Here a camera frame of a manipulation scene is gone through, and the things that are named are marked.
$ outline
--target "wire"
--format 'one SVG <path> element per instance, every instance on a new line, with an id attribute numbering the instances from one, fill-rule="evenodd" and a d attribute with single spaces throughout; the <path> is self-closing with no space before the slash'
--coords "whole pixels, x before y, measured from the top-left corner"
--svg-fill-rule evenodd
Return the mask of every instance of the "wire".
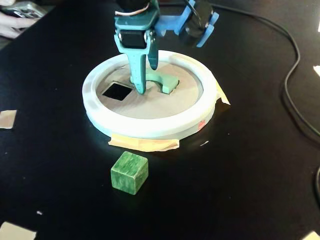
<path id="1" fill-rule="evenodd" d="M 288 99 L 288 102 L 290 104 L 290 106 L 292 107 L 294 113 L 299 117 L 299 119 L 304 123 L 305 126 L 307 126 L 316 136 L 320 137 L 320 131 L 318 129 L 316 129 L 303 115 L 302 113 L 298 110 L 296 104 L 294 103 L 294 101 L 292 100 L 292 97 L 289 93 L 289 89 L 288 89 L 288 83 L 289 83 L 289 78 L 291 77 L 291 75 L 293 74 L 293 72 L 295 71 L 295 69 L 297 68 L 297 66 L 299 65 L 300 63 L 300 59 L 301 59 L 301 55 L 300 55 L 300 50 L 299 50 L 299 47 L 297 45 L 297 42 L 296 40 L 294 39 L 294 37 L 291 35 L 291 33 L 286 30 L 283 26 L 281 26 L 280 24 L 266 18 L 266 17 L 263 17 L 263 16 L 259 16 L 257 14 L 254 14 L 252 12 L 248 12 L 248 11 L 244 11 L 244 10 L 240 10 L 240 9 L 236 9 L 236 8 L 233 8 L 233 7 L 228 7 L 228 6 L 223 6 L 223 5 L 219 5 L 219 4 L 214 4 L 214 3 L 211 3 L 211 5 L 214 7 L 214 8 L 217 8 L 217 9 L 221 9 L 221 10 L 226 10 L 226 11 L 230 11 L 230 12 L 234 12 L 234 13 L 237 13 L 237 14 L 242 14 L 242 15 L 246 15 L 246 16 L 249 16 L 249 17 L 252 17 L 252 18 L 255 18 L 255 19 L 260 19 L 260 20 L 263 20 L 269 24 L 271 24 L 272 26 L 278 28 L 279 30 L 281 30 L 286 36 L 287 38 L 289 39 L 289 41 L 292 43 L 292 46 L 294 48 L 294 51 L 296 53 L 296 59 L 295 59 L 295 62 L 294 64 L 292 65 L 291 69 L 288 71 L 285 79 L 284 79 L 284 82 L 283 82 L 283 88 L 284 88 L 284 93 Z M 179 3 L 179 2 L 171 2 L 171 3 L 162 3 L 160 4 L 160 6 L 163 6 L 163 7 L 181 7 L 183 6 L 182 3 Z"/>
<path id="2" fill-rule="evenodd" d="M 145 10 L 147 10 L 149 8 L 149 3 L 142 9 L 136 10 L 136 11 L 132 11 L 132 12 L 122 12 L 122 11 L 114 11 L 115 15 L 119 15 L 119 16 L 134 16 L 134 15 L 138 15 L 140 13 L 143 13 Z"/>
<path id="3" fill-rule="evenodd" d="M 320 166 L 318 167 L 315 177 L 314 177 L 314 192 L 316 195 L 316 199 L 318 200 L 318 204 L 320 206 Z"/>

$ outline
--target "white circular base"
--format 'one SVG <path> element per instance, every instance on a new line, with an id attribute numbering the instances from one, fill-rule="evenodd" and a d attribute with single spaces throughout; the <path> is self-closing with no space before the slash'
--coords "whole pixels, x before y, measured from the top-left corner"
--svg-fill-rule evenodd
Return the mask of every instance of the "white circular base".
<path id="1" fill-rule="evenodd" d="M 95 67 L 82 87 L 83 104 L 92 124 L 102 133 L 143 139 L 183 139 L 202 129 L 212 118 L 217 98 L 216 79 L 199 61 L 171 51 L 159 51 L 159 61 L 192 72 L 201 82 L 203 93 L 189 109 L 168 117 L 141 119 L 124 116 L 105 107 L 97 88 L 106 76 L 128 64 L 125 54 L 112 57 Z"/>

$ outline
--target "wooden block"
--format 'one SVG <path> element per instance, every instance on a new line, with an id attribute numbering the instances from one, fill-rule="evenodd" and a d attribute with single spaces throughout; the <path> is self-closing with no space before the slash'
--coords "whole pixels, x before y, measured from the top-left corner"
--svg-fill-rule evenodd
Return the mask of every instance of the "wooden block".
<path id="1" fill-rule="evenodd" d="M 112 187 L 135 195 L 148 175 L 148 159 L 125 151 L 111 168 Z"/>

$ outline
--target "person's hand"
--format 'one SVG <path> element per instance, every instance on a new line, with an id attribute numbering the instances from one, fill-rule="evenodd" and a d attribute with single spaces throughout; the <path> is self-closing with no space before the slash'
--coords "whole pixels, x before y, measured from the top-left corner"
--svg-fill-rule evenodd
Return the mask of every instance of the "person's hand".
<path id="1" fill-rule="evenodd" d="M 14 4 L 16 0 L 0 0 L 0 5 L 1 6 L 10 6 Z"/>
<path id="2" fill-rule="evenodd" d="M 10 6 L 16 0 L 0 0 L 0 5 Z M 20 35 L 20 32 L 15 29 L 28 28 L 36 22 L 34 19 L 20 18 L 5 15 L 0 12 L 0 35 L 9 39 L 15 39 Z"/>

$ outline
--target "black table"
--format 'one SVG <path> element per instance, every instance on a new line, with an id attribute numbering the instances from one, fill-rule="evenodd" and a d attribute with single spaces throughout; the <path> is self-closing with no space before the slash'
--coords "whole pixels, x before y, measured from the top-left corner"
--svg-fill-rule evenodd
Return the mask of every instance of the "black table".
<path id="1" fill-rule="evenodd" d="M 302 60 L 290 92 L 320 128 L 313 70 L 320 64 L 320 4 L 217 3 L 292 32 Z M 0 131 L 0 224 L 37 231 L 37 240 L 286 240 L 320 233 L 312 186 L 319 145 L 297 130 L 280 98 L 293 48 L 261 22 L 222 10 L 203 48 L 187 48 L 172 34 L 160 48 L 204 63 L 232 107 L 218 104 L 212 121 L 177 150 L 138 152 L 148 158 L 149 177 L 136 196 L 112 188 L 110 169 L 124 149 L 108 146 L 90 123 L 81 89 L 91 69 L 118 54 L 114 7 L 67 1 L 0 52 L 0 110 L 18 110 L 14 129 Z"/>

